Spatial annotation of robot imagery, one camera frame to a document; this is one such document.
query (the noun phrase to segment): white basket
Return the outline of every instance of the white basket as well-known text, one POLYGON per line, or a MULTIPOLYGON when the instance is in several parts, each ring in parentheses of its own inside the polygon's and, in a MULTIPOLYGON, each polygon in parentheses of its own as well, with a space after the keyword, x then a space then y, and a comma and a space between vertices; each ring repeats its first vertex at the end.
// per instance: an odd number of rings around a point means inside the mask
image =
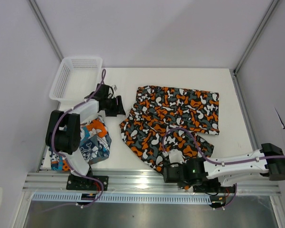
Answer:
POLYGON ((61 61, 49 98, 62 103, 82 101, 101 81, 100 57, 66 57, 61 61))

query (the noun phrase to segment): gray wall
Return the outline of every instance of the gray wall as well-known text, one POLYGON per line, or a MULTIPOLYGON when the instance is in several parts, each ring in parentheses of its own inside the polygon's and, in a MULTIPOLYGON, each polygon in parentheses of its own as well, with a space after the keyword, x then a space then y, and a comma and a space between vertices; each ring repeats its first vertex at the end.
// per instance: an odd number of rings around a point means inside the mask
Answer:
POLYGON ((271 0, 37 0, 65 56, 234 68, 271 0))
POLYGON ((59 61, 25 0, 0 1, 0 228, 9 227, 28 171, 35 168, 59 61))
MULTIPOLYGON (((285 0, 239 72, 239 80, 260 143, 271 142, 285 153, 285 0)), ((285 201, 285 181, 280 182, 285 201)))

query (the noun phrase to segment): orange camouflage fabric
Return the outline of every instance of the orange camouflage fabric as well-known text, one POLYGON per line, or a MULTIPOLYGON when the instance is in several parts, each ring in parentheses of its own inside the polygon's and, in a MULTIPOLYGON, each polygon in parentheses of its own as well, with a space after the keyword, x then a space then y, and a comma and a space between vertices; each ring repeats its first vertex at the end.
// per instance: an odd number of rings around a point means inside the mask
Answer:
MULTIPOLYGON (((163 172, 170 163, 169 154, 162 152, 166 131, 182 127, 192 133, 219 134, 219 94, 209 91, 148 85, 139 87, 136 102, 128 118, 121 124, 122 140, 151 168, 163 172)), ((202 152, 211 156, 214 146, 193 135, 202 152)), ((193 141, 183 131, 175 131, 165 139, 166 152, 176 149, 183 158, 197 157, 193 141)))

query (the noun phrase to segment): wall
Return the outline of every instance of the wall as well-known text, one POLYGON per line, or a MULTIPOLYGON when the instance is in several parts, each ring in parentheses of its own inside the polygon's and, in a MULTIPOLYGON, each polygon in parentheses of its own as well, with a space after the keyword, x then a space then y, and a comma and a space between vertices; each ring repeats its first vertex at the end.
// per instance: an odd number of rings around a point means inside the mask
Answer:
POLYGON ((36 167, 58 69, 45 35, 25 0, 0 1, 0 228, 9 227, 28 171, 36 167))
MULTIPOLYGON (((239 81, 260 143, 271 142, 285 153, 285 0, 239 72, 239 81)), ((285 201, 285 181, 280 188, 285 201)))
POLYGON ((37 0, 65 56, 106 67, 234 68, 271 0, 37 0))

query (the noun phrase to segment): garment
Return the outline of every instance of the garment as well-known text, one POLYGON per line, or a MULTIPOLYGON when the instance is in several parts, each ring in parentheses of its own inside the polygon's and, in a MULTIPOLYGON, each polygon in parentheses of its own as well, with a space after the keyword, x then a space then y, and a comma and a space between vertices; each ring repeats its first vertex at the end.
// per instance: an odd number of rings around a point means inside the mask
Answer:
MULTIPOLYGON (((80 145, 79 149, 88 164, 106 160, 110 155, 111 138, 108 129, 101 116, 80 125, 80 145)), ((53 170, 68 171, 69 166, 61 156, 53 153, 49 148, 51 158, 51 168, 53 170)))
MULTIPOLYGON (((122 140, 151 168, 163 172, 169 164, 162 152, 162 138, 167 130, 183 127, 195 133, 219 134, 219 94, 189 89, 148 85, 139 87, 136 102, 121 124, 122 140)), ((194 135, 199 147, 210 156, 214 146, 194 135)), ((197 149, 182 131, 173 132, 164 142, 166 151, 177 149, 185 159, 196 157, 197 149)))

